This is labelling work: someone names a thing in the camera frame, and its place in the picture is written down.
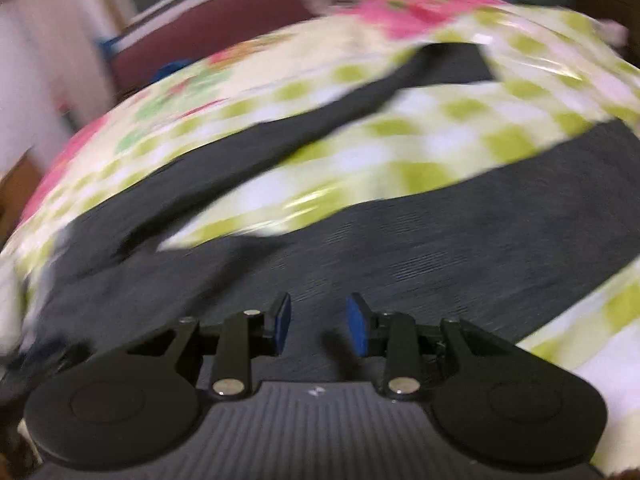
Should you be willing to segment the wooden bedside table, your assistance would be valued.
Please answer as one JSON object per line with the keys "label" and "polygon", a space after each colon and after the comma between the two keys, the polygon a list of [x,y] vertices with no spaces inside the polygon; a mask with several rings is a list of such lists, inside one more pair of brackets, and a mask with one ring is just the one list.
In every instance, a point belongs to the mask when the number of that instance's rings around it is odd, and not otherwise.
{"label": "wooden bedside table", "polygon": [[0,188],[0,240],[6,244],[20,223],[21,215],[36,192],[42,171],[27,150],[2,177]]}

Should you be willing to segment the dark grey pants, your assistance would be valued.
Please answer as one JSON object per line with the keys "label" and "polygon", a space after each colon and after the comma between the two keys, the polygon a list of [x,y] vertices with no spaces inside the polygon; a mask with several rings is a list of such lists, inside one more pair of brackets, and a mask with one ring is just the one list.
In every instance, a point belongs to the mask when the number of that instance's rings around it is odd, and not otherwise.
{"label": "dark grey pants", "polygon": [[618,119],[480,176],[346,206],[282,235],[233,232],[188,248],[194,214],[288,156],[380,112],[407,90],[494,80],[472,44],[429,44],[388,76],[291,118],[197,148],[70,222],[28,326],[27,353],[103,352],[177,318],[206,323],[293,299],[294,333],[265,378],[356,378],[345,300],[422,322],[467,320],[518,340],[636,258],[639,141]]}

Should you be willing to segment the beige curtain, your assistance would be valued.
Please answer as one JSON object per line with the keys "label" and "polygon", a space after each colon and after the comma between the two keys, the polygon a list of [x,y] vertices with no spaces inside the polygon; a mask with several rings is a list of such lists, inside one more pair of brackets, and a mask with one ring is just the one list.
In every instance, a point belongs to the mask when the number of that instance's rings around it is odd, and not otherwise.
{"label": "beige curtain", "polygon": [[35,43],[54,99],[79,125],[108,112],[116,90],[100,50],[136,16],[132,0],[13,0]]}

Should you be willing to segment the green checkered floral bedsheet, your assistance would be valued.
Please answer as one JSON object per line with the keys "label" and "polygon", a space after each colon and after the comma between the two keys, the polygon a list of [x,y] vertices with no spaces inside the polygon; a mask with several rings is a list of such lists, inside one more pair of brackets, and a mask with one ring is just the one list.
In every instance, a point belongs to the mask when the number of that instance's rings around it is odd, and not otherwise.
{"label": "green checkered floral bedsheet", "polygon": [[481,6],[410,28],[426,0],[372,0],[216,53],[139,91],[83,128],[30,201],[1,254],[1,340],[34,306],[55,234],[171,159],[256,122],[303,113],[381,76],[415,44],[476,42],[487,84],[407,90],[370,118],[304,148],[218,200],[168,240],[187,248],[233,232],[281,234],[366,200],[425,192],[535,155],[599,120],[639,122],[639,72],[592,18]]}

